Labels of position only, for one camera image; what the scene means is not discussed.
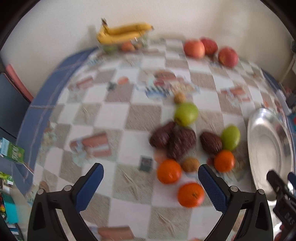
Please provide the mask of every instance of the tangerine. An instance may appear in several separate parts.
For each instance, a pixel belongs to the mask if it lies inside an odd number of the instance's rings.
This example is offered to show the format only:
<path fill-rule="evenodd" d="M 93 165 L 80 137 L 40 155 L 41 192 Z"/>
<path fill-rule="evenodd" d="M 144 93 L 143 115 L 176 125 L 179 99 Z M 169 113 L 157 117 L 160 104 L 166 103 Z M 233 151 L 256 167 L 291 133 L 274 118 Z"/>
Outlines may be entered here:
<path fill-rule="evenodd" d="M 198 183 L 186 183 L 178 191 L 178 201 L 183 207 L 197 207 L 202 204 L 205 192 Z"/>
<path fill-rule="evenodd" d="M 214 158 L 214 167 L 218 172 L 229 172 L 235 166 L 235 158 L 231 151 L 222 150 Z"/>
<path fill-rule="evenodd" d="M 157 168 L 157 178 L 163 184 L 175 183 L 182 175 L 182 168 L 173 159 L 163 161 Z"/>

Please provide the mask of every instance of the red apple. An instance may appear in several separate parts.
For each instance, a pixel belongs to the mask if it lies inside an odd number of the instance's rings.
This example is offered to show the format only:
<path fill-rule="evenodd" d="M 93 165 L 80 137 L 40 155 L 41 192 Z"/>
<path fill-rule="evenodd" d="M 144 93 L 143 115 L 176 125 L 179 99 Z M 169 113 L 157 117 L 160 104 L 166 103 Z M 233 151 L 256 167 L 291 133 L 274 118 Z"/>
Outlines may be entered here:
<path fill-rule="evenodd" d="M 274 241 L 279 241 L 280 238 L 281 238 L 281 232 L 275 236 Z"/>
<path fill-rule="evenodd" d="M 206 55 L 214 55 L 218 51 L 218 45 L 214 40 L 209 38 L 201 38 L 200 40 L 205 46 Z"/>
<path fill-rule="evenodd" d="M 229 68 L 233 68 L 239 62 L 239 57 L 235 50 L 230 47 L 225 47 L 219 51 L 219 62 Z"/>
<path fill-rule="evenodd" d="M 125 42 L 121 45 L 120 49 L 123 52 L 133 52 L 135 51 L 135 47 L 133 46 L 133 44 L 131 42 Z"/>
<path fill-rule="evenodd" d="M 200 40 L 187 40 L 184 44 L 184 52 L 193 58 L 203 58 L 205 56 L 205 47 Z"/>

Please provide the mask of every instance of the blue gripper pad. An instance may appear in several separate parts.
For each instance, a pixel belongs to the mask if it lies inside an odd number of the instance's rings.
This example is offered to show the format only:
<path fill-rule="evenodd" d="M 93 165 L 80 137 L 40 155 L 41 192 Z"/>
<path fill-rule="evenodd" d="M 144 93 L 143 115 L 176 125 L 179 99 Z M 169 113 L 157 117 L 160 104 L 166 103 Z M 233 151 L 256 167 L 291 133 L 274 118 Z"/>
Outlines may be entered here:
<path fill-rule="evenodd" d="M 200 166 L 198 169 L 198 179 L 211 199 L 215 209 L 225 213 L 227 210 L 227 197 L 203 166 Z"/>
<path fill-rule="evenodd" d="M 288 180 L 290 181 L 290 183 L 292 184 L 293 188 L 296 189 L 296 176 L 294 173 L 290 172 L 288 174 Z"/>
<path fill-rule="evenodd" d="M 85 180 L 84 185 L 81 187 L 80 191 L 76 195 L 75 209 L 77 212 L 83 211 L 87 208 L 103 177 L 104 168 L 102 164 L 98 164 L 98 166 L 92 171 L 92 173 L 90 173 L 88 179 Z"/>

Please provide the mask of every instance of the silver tray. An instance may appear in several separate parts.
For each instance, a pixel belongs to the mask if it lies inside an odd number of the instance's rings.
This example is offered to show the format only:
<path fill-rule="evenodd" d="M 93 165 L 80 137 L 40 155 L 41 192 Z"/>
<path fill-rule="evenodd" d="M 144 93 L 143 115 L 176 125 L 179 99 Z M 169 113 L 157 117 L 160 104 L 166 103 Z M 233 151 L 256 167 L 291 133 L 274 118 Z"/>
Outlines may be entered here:
<path fill-rule="evenodd" d="M 269 170 L 275 170 L 287 181 L 292 171 L 293 152 L 290 135 L 277 116 L 260 108 L 249 118 L 248 150 L 253 180 L 257 189 L 265 191 L 269 204 L 276 202 L 276 194 L 266 180 Z"/>

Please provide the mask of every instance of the banana bunch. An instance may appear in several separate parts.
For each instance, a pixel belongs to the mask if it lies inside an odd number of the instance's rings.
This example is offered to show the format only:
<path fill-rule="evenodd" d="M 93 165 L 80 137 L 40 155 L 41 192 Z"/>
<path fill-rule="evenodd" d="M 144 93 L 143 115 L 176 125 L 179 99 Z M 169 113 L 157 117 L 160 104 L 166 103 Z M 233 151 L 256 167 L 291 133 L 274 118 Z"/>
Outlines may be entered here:
<path fill-rule="evenodd" d="M 131 25 L 123 25 L 117 28 L 109 28 L 104 19 L 102 19 L 102 27 L 98 32 L 97 39 L 101 44 L 120 44 L 133 38 L 139 38 L 153 27 L 147 23 L 136 23 Z"/>

